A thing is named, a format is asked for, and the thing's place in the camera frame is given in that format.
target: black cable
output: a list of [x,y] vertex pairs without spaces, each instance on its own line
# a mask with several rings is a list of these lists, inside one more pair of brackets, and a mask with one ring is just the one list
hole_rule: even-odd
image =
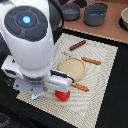
[[60,9],[60,7],[58,6],[58,4],[54,1],[54,0],[50,0],[54,6],[56,7],[56,9],[58,10],[60,16],[61,16],[61,19],[62,19],[62,25],[60,27],[58,27],[54,32],[58,32],[58,31],[61,31],[64,27],[64,16],[63,16],[63,13],[62,13],[62,10]]
[[72,77],[68,76],[68,75],[65,74],[65,73],[60,73],[60,72],[51,70],[51,75],[61,76],[61,77],[63,77],[63,78],[70,78],[70,79],[72,80],[72,83],[74,83],[74,79],[73,79]]
[[1,79],[2,81],[4,81],[6,84],[10,85],[10,86],[13,86],[13,85],[14,85],[14,81],[5,80],[5,79],[3,79],[2,77],[0,77],[0,79]]
[[72,83],[74,83],[74,79],[70,76],[67,76],[68,78],[70,78],[72,80]]

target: dark table surface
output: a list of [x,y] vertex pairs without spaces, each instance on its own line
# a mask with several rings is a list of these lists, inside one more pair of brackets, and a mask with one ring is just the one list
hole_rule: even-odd
[[[56,42],[62,33],[78,36],[81,38],[98,41],[118,47],[117,55],[109,77],[103,102],[100,108],[96,128],[128,128],[128,44],[119,43],[99,37],[85,35],[71,30],[63,29],[53,33]],[[0,53],[0,66],[6,55]],[[7,79],[0,70],[0,76]],[[48,128],[75,128],[71,124],[56,118],[40,109],[16,99],[19,91],[13,90],[0,80],[0,112],[10,110],[21,116],[34,119]]]

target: brown sausage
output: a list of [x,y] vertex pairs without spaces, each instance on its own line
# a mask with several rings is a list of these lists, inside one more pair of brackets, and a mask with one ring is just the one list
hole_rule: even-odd
[[77,44],[71,46],[69,49],[70,49],[70,51],[72,51],[72,50],[74,50],[74,49],[80,47],[81,45],[83,45],[83,44],[85,44],[85,43],[86,43],[86,40],[83,40],[83,41],[81,41],[81,42],[79,42],[79,43],[77,43]]

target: gray bowl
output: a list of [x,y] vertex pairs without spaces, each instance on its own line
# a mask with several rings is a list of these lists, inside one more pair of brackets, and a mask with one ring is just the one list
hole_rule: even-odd
[[64,4],[61,6],[61,9],[65,20],[73,21],[80,17],[80,6],[77,4]]

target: fabric mat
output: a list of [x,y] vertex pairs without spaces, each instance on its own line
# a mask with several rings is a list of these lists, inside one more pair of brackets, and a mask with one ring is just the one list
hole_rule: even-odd
[[94,128],[118,48],[86,39],[85,45],[69,51],[70,46],[82,40],[84,39],[63,33],[55,44],[53,69],[58,70],[59,63],[66,58],[61,52],[101,61],[101,65],[85,62],[87,72],[77,82],[88,87],[89,92],[69,87],[71,94],[66,102],[59,101],[50,89],[35,101],[31,100],[30,94],[24,92],[20,92],[17,98],[78,128]]

